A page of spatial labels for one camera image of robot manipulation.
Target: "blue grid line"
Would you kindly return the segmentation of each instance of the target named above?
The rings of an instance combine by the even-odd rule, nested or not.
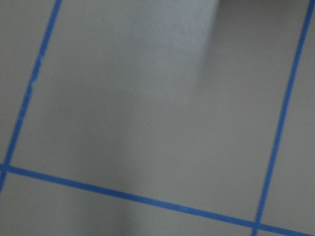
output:
[[[26,169],[22,169],[22,168],[18,168],[18,167],[9,166],[7,171],[10,173],[13,173],[13,174],[31,177],[34,179],[39,179],[39,180],[43,180],[43,181],[47,181],[47,182],[51,182],[51,183],[56,183],[59,185],[64,185],[64,186],[77,188],[77,189],[81,189],[81,190],[86,190],[89,192],[95,192],[95,193],[102,194],[102,195],[107,195],[107,196],[111,196],[111,197],[115,197],[115,198],[125,199],[125,200],[129,200],[129,201],[138,202],[141,204],[146,204],[146,205],[150,205],[150,206],[154,206],[154,207],[164,208],[164,209],[168,209],[168,210],[172,210],[172,211],[177,211],[177,212],[181,212],[181,213],[185,213],[185,214],[191,214],[191,215],[195,215],[195,216],[200,216],[200,217],[204,217],[204,218],[218,220],[218,221],[222,221],[225,223],[244,226],[244,227],[248,227],[248,228],[252,228],[252,229],[259,229],[259,230],[277,233],[277,234],[281,234],[281,235],[287,235],[287,236],[313,236],[313,235],[309,235],[309,234],[302,233],[302,232],[292,231],[292,230],[283,229],[280,227],[275,227],[275,226],[270,226],[270,225],[256,224],[255,222],[244,220],[244,219],[239,219],[239,218],[232,217],[232,216],[217,214],[214,212],[200,210],[200,209],[196,209],[196,208],[192,208],[192,207],[188,207],[188,206],[178,205],[178,204],[160,201],[160,200],[147,198],[147,197],[142,197],[139,195],[134,195],[134,194],[121,192],[121,191],[117,191],[117,190],[113,190],[113,189],[109,189],[109,188],[104,188],[104,187],[100,187],[100,186],[96,186],[96,185],[92,185],[92,184],[73,181],[73,180],[69,180],[66,178],[51,176],[51,175],[47,175],[47,174],[43,174],[43,173],[39,173],[39,172],[35,172],[35,171],[30,171],[30,170],[26,170]]]
[[[2,190],[3,185],[4,185],[6,173],[7,173],[8,167],[10,165],[10,162],[11,162],[11,159],[13,156],[13,152],[15,150],[16,143],[17,143],[17,140],[18,140],[21,128],[22,128],[22,124],[23,124],[23,121],[24,121],[24,118],[26,115],[26,111],[28,109],[28,106],[29,106],[29,103],[31,100],[33,85],[36,82],[36,79],[38,78],[39,70],[40,70],[41,65],[42,65],[42,60],[43,60],[43,58],[45,56],[45,52],[47,50],[49,39],[50,39],[51,33],[53,31],[53,28],[54,28],[54,25],[56,22],[56,18],[58,15],[58,11],[60,9],[61,2],[62,2],[62,0],[56,0],[55,1],[53,10],[52,10],[51,16],[49,18],[45,34],[44,34],[44,37],[43,37],[36,61],[35,61],[35,65],[34,65],[32,73],[31,73],[30,81],[29,81],[29,84],[27,86],[24,98],[23,98],[23,102],[22,102],[22,105],[21,105],[21,108],[19,111],[19,115],[18,115],[18,118],[17,118],[15,126],[14,126],[13,134],[12,134],[12,137],[11,137],[8,149],[7,149],[7,153],[6,153],[5,160],[4,160],[4,165],[2,167],[2,172],[0,175],[0,193],[1,193],[1,190]]]
[[[299,62],[300,62],[303,46],[305,43],[307,31],[309,29],[309,25],[311,22],[313,9],[314,9],[314,3],[315,3],[315,0],[310,0],[309,6],[308,6],[308,9],[306,12],[306,16],[304,19],[304,23],[303,23],[303,28],[301,30],[299,42],[297,45],[296,53],[294,56],[294,60],[292,63],[291,73],[290,73],[290,77],[288,80],[288,84],[287,84],[284,99],[283,99],[283,105],[281,108],[281,113],[280,113],[280,117],[279,117],[276,136],[274,139],[274,144],[273,144],[271,155],[270,155],[270,160],[269,160],[268,169],[267,169],[267,173],[266,173],[266,177],[265,177],[265,182],[264,182],[264,185],[262,188],[260,201],[259,201],[259,205],[258,205],[258,209],[257,209],[257,214],[256,214],[256,219],[255,219],[256,224],[259,224],[261,222],[262,214],[263,214],[263,211],[265,208],[265,204],[266,204],[266,200],[267,200],[267,196],[268,196],[268,191],[269,191],[269,187],[270,187],[270,183],[271,183],[271,179],[272,179],[272,174],[273,174],[274,166],[275,166],[276,159],[277,159],[279,145],[281,142],[281,136],[282,136],[283,129],[284,129],[285,117],[287,114],[287,109],[289,106],[290,97],[291,97],[293,86],[294,86],[295,76],[296,76],[296,72],[297,72],[297,69],[299,66]],[[252,236],[256,236],[256,235],[257,235],[257,229],[253,229]]]

